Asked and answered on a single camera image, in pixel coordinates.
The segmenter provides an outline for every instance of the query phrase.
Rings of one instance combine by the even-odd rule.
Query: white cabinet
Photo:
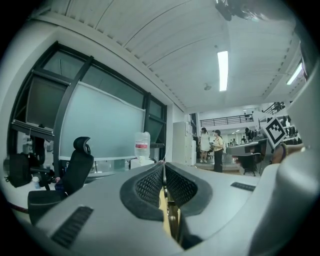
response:
[[[192,166],[196,164],[196,142],[189,122],[173,123],[172,162]]]

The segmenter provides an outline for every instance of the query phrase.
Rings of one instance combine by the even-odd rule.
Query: vent slot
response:
[[[59,245],[69,248],[77,238],[92,212],[93,209],[87,206],[80,206],[53,234],[51,239]]]

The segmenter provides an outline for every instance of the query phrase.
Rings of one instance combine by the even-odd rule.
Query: whiteboard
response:
[[[79,82],[64,115],[59,159],[70,159],[74,140],[90,137],[96,161],[135,157],[135,133],[143,132],[145,110]]]

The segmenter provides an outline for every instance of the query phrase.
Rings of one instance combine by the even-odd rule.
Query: yellow shirt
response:
[[[215,151],[219,151],[219,150],[222,150],[223,149],[223,145],[224,145],[224,143],[223,143],[223,141],[222,141],[222,138],[221,137],[218,137],[218,138],[215,138],[215,140],[214,140],[214,144],[215,144],[215,146],[213,146],[213,151],[215,152]]]

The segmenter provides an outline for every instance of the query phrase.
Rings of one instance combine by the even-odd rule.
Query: plastic bottle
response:
[[[39,190],[40,189],[40,184],[39,184],[39,178],[34,176],[32,178],[32,181],[33,181],[33,184],[34,184],[34,187],[36,190]]]
[[[149,159],[150,156],[150,133],[136,132],[134,144],[134,155],[138,159]]]

